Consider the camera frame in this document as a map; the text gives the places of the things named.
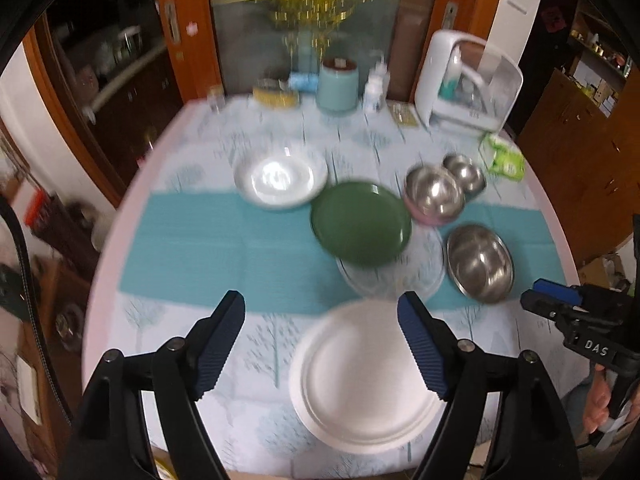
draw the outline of glass door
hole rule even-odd
[[[211,0],[228,93],[263,78],[318,72],[319,59],[344,57],[369,69],[388,59],[399,0]]]

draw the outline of white wall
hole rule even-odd
[[[620,261],[625,269],[625,276],[630,282],[636,279],[636,257],[634,256],[634,238],[633,235],[622,245],[617,251]]]
[[[515,62],[519,62],[529,39],[540,0],[515,1],[515,5],[512,5],[510,0],[499,1],[487,41],[501,48]]]
[[[22,45],[0,75],[0,116],[31,171],[66,202],[83,200],[100,212],[113,206],[76,160],[40,97]]]

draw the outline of blue gripper pad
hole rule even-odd
[[[424,384],[443,399],[449,391],[444,377],[444,359],[411,301],[404,294],[398,300],[398,323],[414,355]]]
[[[234,290],[225,294],[213,314],[199,320],[187,335],[191,369],[195,370],[192,400],[212,390],[244,323],[244,298]]]
[[[573,306],[581,306],[582,304],[582,296],[576,289],[549,280],[536,280],[533,283],[533,290]]]

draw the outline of blue package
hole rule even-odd
[[[315,94],[318,91],[318,74],[309,72],[291,72],[289,74],[289,88],[298,92]]]

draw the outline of metal bowl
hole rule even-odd
[[[451,153],[444,158],[442,165],[458,181],[467,198],[475,197],[484,191],[484,173],[468,156]]]
[[[481,303],[503,300],[513,286],[513,260],[498,235],[484,226],[467,224],[447,239],[447,270],[466,296]]]
[[[465,193],[445,168],[424,164],[407,173],[404,202],[418,222],[442,225],[460,215]]]

